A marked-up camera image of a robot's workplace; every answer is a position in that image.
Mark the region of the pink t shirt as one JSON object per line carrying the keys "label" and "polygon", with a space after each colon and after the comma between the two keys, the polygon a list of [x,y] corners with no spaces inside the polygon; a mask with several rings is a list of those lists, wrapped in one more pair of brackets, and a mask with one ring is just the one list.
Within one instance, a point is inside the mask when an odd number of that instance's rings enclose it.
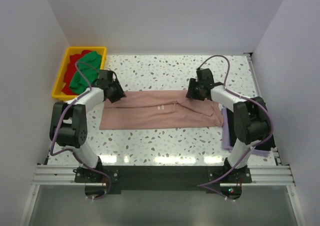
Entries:
{"label": "pink t shirt", "polygon": [[186,97],[185,90],[127,91],[117,102],[106,101],[100,130],[149,130],[222,127],[219,104]]}

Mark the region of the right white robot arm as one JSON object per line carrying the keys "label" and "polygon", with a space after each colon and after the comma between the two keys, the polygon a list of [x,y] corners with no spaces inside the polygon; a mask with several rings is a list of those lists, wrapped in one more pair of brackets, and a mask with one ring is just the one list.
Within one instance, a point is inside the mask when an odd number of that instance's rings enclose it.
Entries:
{"label": "right white robot arm", "polygon": [[223,178],[230,183],[240,176],[255,147],[268,141],[274,126],[261,97],[249,98],[235,93],[221,82],[215,82],[210,69],[196,70],[196,78],[189,80],[187,98],[217,102],[233,113],[235,145],[227,157],[229,165],[223,169]]}

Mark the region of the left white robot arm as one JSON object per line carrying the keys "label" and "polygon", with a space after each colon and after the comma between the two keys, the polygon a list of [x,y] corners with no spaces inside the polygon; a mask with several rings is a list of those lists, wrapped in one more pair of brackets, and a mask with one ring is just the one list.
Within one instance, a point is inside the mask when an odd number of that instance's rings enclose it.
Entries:
{"label": "left white robot arm", "polygon": [[100,70],[98,78],[83,93],[72,100],[56,102],[49,130],[49,154],[57,156],[71,152],[80,167],[87,168],[86,177],[92,182],[99,182],[104,176],[104,170],[98,166],[100,157],[87,142],[87,113],[102,102],[115,103],[125,96],[117,74],[112,70]]}

